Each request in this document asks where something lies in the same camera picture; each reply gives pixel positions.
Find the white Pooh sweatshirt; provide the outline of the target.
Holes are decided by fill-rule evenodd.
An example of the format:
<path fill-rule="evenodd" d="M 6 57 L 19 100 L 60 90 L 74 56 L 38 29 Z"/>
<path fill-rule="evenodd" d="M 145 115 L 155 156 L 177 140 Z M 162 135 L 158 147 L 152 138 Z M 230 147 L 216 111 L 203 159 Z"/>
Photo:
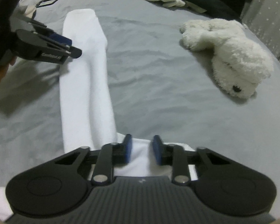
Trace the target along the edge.
<path fill-rule="evenodd" d="M 68 153 L 81 146 L 97 150 L 106 143 L 123 139 L 116 131 L 108 88 L 107 39 L 94 10 L 69 12 L 63 35 L 82 50 L 80 58 L 60 69 L 63 140 L 54 142 L 48 133 L 37 137 L 22 133 L 16 143 L 0 137 L 0 177 L 14 176 L 61 152 Z"/>

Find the white plush dog toy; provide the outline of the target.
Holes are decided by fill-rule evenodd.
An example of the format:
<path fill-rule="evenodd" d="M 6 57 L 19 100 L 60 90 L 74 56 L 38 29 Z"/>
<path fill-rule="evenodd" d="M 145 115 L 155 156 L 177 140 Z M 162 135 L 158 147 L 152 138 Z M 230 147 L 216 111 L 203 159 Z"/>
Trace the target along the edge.
<path fill-rule="evenodd" d="M 246 36 L 245 27 L 236 20 L 189 20 L 180 32 L 188 50 L 213 50 L 214 79 L 233 97 L 250 98 L 274 71 L 271 56 Z"/>

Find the black rectangular frame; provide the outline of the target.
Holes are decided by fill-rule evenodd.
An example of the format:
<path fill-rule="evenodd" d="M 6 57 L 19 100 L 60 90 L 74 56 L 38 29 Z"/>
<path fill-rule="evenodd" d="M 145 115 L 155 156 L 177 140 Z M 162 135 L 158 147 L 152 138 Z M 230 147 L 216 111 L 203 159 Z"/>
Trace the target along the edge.
<path fill-rule="evenodd" d="M 55 4 L 58 0 L 41 0 L 36 4 L 36 8 L 51 6 Z"/>

